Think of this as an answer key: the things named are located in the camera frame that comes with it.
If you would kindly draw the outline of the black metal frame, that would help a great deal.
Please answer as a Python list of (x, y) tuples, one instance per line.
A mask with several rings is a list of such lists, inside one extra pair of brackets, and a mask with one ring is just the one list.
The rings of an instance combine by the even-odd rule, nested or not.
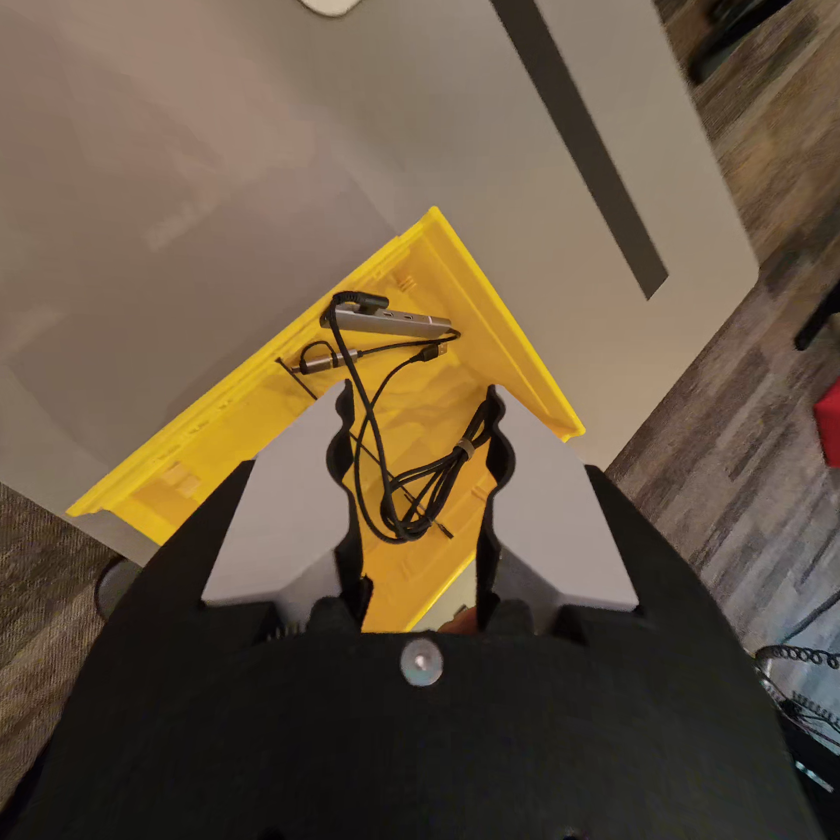
[(839, 313), (839, 288), (838, 280), (794, 336), (793, 346), (796, 351), (807, 350), (830, 319)]

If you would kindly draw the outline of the red storage box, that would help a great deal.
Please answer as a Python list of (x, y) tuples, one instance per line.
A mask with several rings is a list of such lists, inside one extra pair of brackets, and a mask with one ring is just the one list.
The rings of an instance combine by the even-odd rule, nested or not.
[(839, 469), (839, 392), (840, 382), (836, 379), (813, 407), (824, 460), (831, 469)]

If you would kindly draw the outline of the yellow plastic bin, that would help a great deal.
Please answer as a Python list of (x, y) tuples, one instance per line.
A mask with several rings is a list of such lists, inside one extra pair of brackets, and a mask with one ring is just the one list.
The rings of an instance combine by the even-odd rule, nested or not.
[[(414, 363), (375, 406), (392, 475), (447, 455), (487, 394), (501, 385), (561, 440), (585, 426), (548, 368), (437, 208), (392, 239), (209, 392), (102, 478), (66, 512), (110, 511), (162, 545), (241, 463), (295, 421), (316, 396), (349, 379), (344, 368), (302, 375), (311, 343), (330, 341), (321, 315), (338, 291), (389, 298), (396, 311), (449, 320), (460, 338), (437, 359)], [(480, 519), (494, 479), (482, 447), (460, 472), (434, 525), (417, 542), (389, 545), (360, 523), (364, 572), (374, 591), (366, 632), (415, 626), (475, 558)]]

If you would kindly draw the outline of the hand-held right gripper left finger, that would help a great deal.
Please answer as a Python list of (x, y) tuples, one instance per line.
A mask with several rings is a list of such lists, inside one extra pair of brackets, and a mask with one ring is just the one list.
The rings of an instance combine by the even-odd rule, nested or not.
[(343, 480), (354, 462), (354, 389), (330, 388), (254, 458), (202, 599), (209, 606), (272, 603), (305, 624), (339, 597), (362, 624), (369, 606), (361, 526)]

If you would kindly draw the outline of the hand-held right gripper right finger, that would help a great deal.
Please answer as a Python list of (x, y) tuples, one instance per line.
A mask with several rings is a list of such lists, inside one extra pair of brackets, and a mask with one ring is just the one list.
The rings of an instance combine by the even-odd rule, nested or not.
[(501, 385), (486, 395), (486, 467), (496, 481), (476, 545), (478, 624), (522, 602), (533, 624), (562, 607), (631, 613), (639, 599), (585, 465)]

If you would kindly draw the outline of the black chair base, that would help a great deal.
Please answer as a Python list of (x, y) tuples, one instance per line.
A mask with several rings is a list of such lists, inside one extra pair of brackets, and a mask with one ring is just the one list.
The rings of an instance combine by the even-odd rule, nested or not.
[(711, 30), (688, 64), (688, 79), (698, 86), (729, 58), (755, 29), (790, 4), (790, 1), (716, 1), (707, 14)]

